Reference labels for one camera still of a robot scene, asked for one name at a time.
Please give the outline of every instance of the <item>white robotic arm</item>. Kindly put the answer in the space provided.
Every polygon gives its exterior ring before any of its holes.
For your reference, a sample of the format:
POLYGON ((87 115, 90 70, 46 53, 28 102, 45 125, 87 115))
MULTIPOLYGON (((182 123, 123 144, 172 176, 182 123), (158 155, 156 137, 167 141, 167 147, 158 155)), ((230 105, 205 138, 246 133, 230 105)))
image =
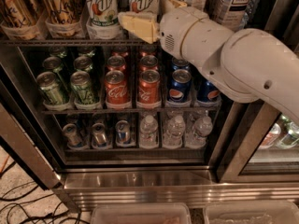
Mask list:
POLYGON ((230 99, 262 99, 299 124, 299 59, 272 35, 234 33, 204 12, 182 7, 164 14, 160 38, 166 52, 192 63, 230 99))

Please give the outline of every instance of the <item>screw hole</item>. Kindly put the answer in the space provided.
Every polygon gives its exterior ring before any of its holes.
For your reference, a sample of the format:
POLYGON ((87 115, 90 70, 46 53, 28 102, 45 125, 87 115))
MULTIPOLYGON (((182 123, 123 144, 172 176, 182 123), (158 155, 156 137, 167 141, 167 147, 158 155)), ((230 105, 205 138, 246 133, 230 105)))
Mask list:
POLYGON ((272 86, 272 81, 271 80, 267 80, 265 81, 263 87, 266 89, 266 90, 269 90, 272 86))

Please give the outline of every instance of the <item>red can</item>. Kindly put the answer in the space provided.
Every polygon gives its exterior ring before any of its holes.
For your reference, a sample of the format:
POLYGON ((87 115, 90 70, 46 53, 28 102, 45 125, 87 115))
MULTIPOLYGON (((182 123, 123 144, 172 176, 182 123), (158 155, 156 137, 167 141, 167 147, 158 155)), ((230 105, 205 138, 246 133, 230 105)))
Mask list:
POLYGON ((147 70, 159 70, 158 59, 155 56, 144 56, 141 58, 138 65, 139 72, 147 71, 147 70))
POLYGON ((122 71, 109 71, 105 75, 107 102, 119 105, 129 102, 129 91, 122 71))
POLYGON ((152 45, 143 45, 139 48, 139 57, 142 58, 144 56, 156 56, 157 55, 157 48, 156 46, 152 45))
POLYGON ((154 104, 160 100, 160 75, 148 70, 140 74, 138 85, 138 102, 154 104))
POLYGON ((127 64, 131 64, 130 49, 125 46, 113 47, 111 51, 112 56, 122 56, 127 64))
POLYGON ((111 56, 106 65, 107 72, 109 71, 122 71, 127 75, 127 63, 122 56, 111 56))

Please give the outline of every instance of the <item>floor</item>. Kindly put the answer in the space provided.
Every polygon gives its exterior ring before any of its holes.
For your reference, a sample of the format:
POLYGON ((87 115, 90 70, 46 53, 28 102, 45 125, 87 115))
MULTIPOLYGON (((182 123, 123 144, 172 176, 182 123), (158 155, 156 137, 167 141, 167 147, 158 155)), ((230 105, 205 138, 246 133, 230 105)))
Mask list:
MULTIPOLYGON (((8 154, 0 147, 0 169, 5 163, 8 154)), ((23 169, 15 164, 10 157, 8 158, 5 169, 0 177, 0 224, 21 224, 21 223, 51 223, 51 224, 70 224, 70 223, 90 223, 91 213, 82 213, 77 221, 78 214, 67 212, 67 208, 61 204, 60 200, 51 190, 43 190, 37 186, 33 179, 26 174, 23 169), (36 217, 35 220, 26 220, 28 217, 36 217)), ((192 209, 192 224, 203 224, 203 215, 201 209, 192 209)))

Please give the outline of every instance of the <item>clear water bottle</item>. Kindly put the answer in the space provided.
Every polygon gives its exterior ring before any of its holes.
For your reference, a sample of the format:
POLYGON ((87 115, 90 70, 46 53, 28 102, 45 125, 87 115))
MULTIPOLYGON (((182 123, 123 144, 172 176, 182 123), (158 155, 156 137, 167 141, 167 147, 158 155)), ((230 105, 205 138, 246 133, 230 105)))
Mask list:
POLYGON ((212 119, 209 116, 199 118, 186 134, 186 147, 201 148, 206 144, 206 138, 213 130, 212 119))
POLYGON ((158 146, 156 140, 158 122, 152 115, 147 115, 140 122, 139 146, 143 148, 155 148, 158 146))
POLYGON ((182 136, 186 129, 186 123, 181 115, 171 118, 164 131, 163 147, 178 148, 182 146, 182 136))

